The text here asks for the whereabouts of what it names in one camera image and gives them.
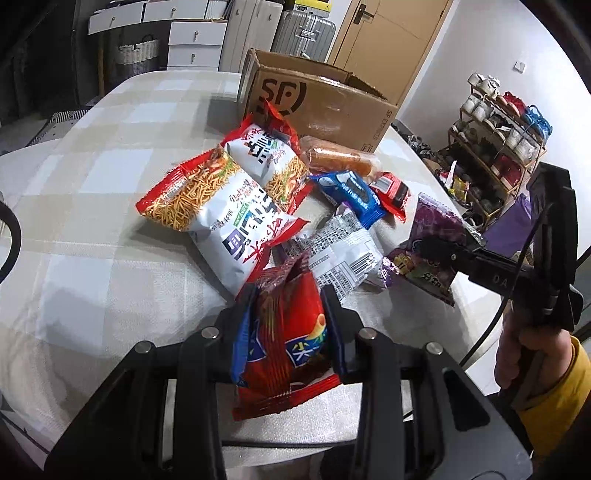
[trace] chip bag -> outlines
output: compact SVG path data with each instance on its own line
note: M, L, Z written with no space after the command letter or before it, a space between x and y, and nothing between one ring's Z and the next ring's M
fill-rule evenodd
M406 222L404 207L410 192L398 177L387 171L382 172L369 186L378 195L382 208L392 213L401 222Z
M293 213L312 189L312 185L306 184L310 170L298 156L296 131L270 103L265 109L265 127L253 123L249 114L238 129L224 138L222 145L281 210Z
M279 210L221 146L169 172L136 208L162 225L188 232L233 295L266 266L271 247L307 223Z
M340 384L324 352L326 319L307 255L263 270L235 420L279 413Z

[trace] red wrapper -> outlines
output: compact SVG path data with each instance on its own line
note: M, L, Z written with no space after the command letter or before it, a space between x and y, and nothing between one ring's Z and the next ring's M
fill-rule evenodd
M406 222L404 206L410 192L408 187L393 173L382 172L369 187L377 194L382 207L401 222Z
M235 420L289 410L340 384L323 352L322 301L307 256L263 270Z

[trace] drawer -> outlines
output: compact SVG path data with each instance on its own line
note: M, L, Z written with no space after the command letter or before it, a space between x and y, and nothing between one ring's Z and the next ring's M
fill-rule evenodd
M217 72L217 67L166 67L167 70L200 70L201 72Z
M173 22L168 45L223 45L226 22Z
M174 20L176 18L205 18L207 0L168 0L149 2L144 12L144 22Z
M108 8L92 15L88 20L88 34L102 32L111 28L141 23L145 2Z
M217 67L222 48L217 45L171 45L168 48L169 67Z

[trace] purple snack bag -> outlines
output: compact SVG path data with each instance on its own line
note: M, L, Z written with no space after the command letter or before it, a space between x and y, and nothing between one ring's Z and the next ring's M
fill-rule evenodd
M395 248L388 258L395 265L397 273L410 283L435 298L454 305L450 286L456 272L451 268L442 268L438 262L427 261L417 254L420 241L429 235L466 245L466 231L462 220L444 204L421 193L408 241Z

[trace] blue snack package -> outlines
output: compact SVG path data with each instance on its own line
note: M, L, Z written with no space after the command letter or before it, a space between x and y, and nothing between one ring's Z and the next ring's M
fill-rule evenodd
M386 215L378 196L354 171L322 173L309 178L334 204L347 202L366 229Z

